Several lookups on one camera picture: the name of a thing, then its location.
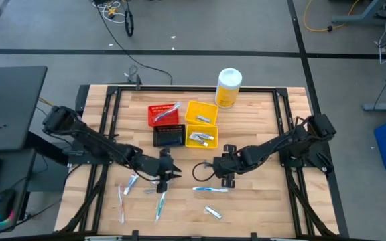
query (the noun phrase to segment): black basket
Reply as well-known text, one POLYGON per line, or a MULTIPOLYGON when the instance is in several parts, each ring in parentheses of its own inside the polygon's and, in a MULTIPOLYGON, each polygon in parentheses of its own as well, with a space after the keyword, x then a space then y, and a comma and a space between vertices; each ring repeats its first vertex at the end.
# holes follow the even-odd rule
POLYGON ((154 127, 153 146, 166 147, 186 143, 186 125, 154 127))

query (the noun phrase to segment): computer mouse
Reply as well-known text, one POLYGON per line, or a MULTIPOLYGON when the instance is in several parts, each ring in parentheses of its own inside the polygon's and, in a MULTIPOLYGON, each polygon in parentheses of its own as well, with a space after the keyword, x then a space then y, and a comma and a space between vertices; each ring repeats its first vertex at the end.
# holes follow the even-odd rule
POLYGON ((0 193, 0 222, 6 220, 13 210, 14 198, 16 191, 7 189, 0 193))

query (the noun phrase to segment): red basket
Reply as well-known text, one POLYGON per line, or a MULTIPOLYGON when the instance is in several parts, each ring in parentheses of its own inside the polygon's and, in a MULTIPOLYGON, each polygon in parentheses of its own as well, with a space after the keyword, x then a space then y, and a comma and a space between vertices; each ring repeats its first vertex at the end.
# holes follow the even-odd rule
POLYGON ((161 125, 174 125, 178 124, 178 109, 169 115, 161 118, 160 120, 154 122, 154 119, 161 113, 172 109, 175 104, 161 104, 158 106, 148 106, 148 125, 151 127, 161 126, 161 125))

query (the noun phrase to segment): black metal frame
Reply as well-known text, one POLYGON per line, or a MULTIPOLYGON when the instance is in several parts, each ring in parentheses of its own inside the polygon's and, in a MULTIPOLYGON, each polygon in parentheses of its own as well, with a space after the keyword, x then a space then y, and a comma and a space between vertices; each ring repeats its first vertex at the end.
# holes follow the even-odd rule
MULTIPOLYGON (((116 95, 115 97, 115 104, 114 104, 114 110, 113 110, 113 115, 111 119, 111 126, 110 126, 110 131, 109 131, 109 138, 114 139, 115 137, 115 129, 116 129, 116 124, 117 124, 117 115, 119 113, 119 105, 120 105, 120 100, 121 100, 121 93, 122 91, 136 91, 135 86, 108 86, 107 89, 107 95, 105 98, 105 104, 103 108, 103 116, 101 119, 101 125, 99 128, 99 132, 103 134, 103 131, 105 129, 105 123, 107 121, 108 117, 108 109, 110 106, 110 101, 111 97, 113 94, 116 95)), ((193 86, 142 86, 141 91, 190 91, 190 92, 215 92, 216 87, 207 87, 207 86, 198 86, 198 87, 193 87, 193 86)), ((294 122, 292 118, 292 113, 291 113, 291 108, 290 108, 290 102, 288 100, 288 93, 287 93, 287 88, 261 88, 261 87, 251 87, 251 88, 241 88, 240 92, 260 92, 260 93, 269 93, 272 94, 273 96, 273 102, 274 102, 274 107, 275 107, 275 114, 276 114, 276 121, 278 125, 278 131, 279 134, 282 135, 284 133, 284 127, 283 127, 283 119, 281 115, 281 106, 279 102, 279 98, 282 98, 284 108, 285 108, 285 115, 286 119, 288 121, 288 127, 289 129, 294 128, 294 122)), ((280 159, 287 159, 290 156, 288 155, 289 153, 283 153, 280 152, 280 159)), ((107 173, 108 173, 108 165, 103 165, 103 175, 105 175, 105 181, 107 178, 107 173)), ((288 179, 290 176, 292 176, 292 169, 291 167, 284 167, 285 169, 285 176, 288 179)), ((91 189, 94 186, 94 179, 96 176, 96 165, 92 166, 92 170, 90 171, 90 178, 88 182, 88 188, 87 188, 87 193, 90 193, 91 189)), ((304 195, 306 199, 308 199, 307 192, 306 192, 306 184, 304 180, 304 174, 302 171, 302 167, 296 169, 297 176, 298 176, 298 183, 299 183, 299 189, 304 195)), ((288 193, 289 193, 289 201, 290 201, 290 206, 292 209, 292 218, 293 218, 293 225, 294 225, 294 232, 296 234, 296 237, 304 236, 302 234, 302 228, 300 226, 300 219, 299 219, 299 211, 298 211, 298 206, 297 206, 297 201, 296 197, 294 194, 290 191, 290 189, 287 187, 288 193)), ((104 192, 105 190, 102 189, 97 197, 97 202, 96 202, 96 211, 94 213, 94 219, 93 219, 93 226, 92 226, 92 231, 97 232, 98 227, 99 227, 99 218, 101 214, 101 208, 103 204, 103 198, 104 198, 104 192)), ((307 213, 305 213, 306 217, 306 227, 308 231, 308 235, 313 236, 314 235, 314 225, 308 216, 307 213)), ((83 217, 82 222, 80 223, 80 231, 84 231, 85 226, 86 226, 86 221, 87 221, 87 215, 83 217)), ((171 238, 181 238, 181 237, 163 237, 163 236, 147 236, 148 238, 163 238, 166 240, 170 240, 171 238)), ((257 237, 256 233, 252 233, 251 237, 257 237)), ((217 238, 217 237, 201 237, 201 238, 206 238, 207 240, 251 240, 252 238, 217 238)))

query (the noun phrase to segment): wooden table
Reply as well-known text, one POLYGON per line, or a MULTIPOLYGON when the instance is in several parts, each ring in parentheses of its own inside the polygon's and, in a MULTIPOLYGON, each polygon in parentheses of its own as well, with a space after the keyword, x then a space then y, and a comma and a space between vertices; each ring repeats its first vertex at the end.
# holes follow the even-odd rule
MULTIPOLYGON (((101 121, 107 86, 91 86, 83 121, 97 130, 101 121)), ((310 115, 308 99, 304 88, 287 88, 293 116, 310 115)), ((153 147, 153 129, 147 125, 147 107, 156 104, 182 102, 180 122, 186 123, 189 100, 213 104, 213 92, 171 92, 171 91, 123 91, 115 133, 117 142, 141 147, 146 155, 159 156, 159 148, 153 147)), ((287 121, 283 114, 285 131, 287 121)), ((106 131, 109 131, 110 118, 106 131)), ((118 221, 117 186, 126 186, 131 170, 112 164, 109 168, 103 208, 99 223, 99 234, 130 235, 139 230, 140 235, 150 236, 230 236, 249 237, 251 232, 259 237, 294 237, 292 211, 287 190, 284 168, 279 164, 279 155, 273 154, 257 170, 236 175, 236 188, 228 193, 194 192, 192 187, 220 187, 216 177, 205 183, 198 183, 192 177, 195 164, 221 156, 224 144, 238 148, 245 145, 261 144, 278 136, 274 103, 271 94, 242 92, 233 108, 218 112, 218 148, 189 149, 171 148, 174 163, 183 170, 182 178, 171 182, 160 220, 155 224, 155 212, 160 195, 145 194, 151 184, 139 179, 131 193, 125 197, 125 224, 118 221), (223 218, 217 220, 204 214, 205 205, 218 210, 223 218)), ((74 172, 66 182, 55 230, 64 227, 84 201, 90 166, 85 165, 74 172)), ((198 178, 208 177, 211 168, 196 170, 198 178)), ((332 200, 326 176, 315 168, 304 168, 304 176, 311 206, 322 221, 333 232, 338 233, 332 200)), ((305 219, 301 205, 300 219, 302 232, 306 233, 305 219)), ((88 228, 94 212, 92 204, 88 228)))

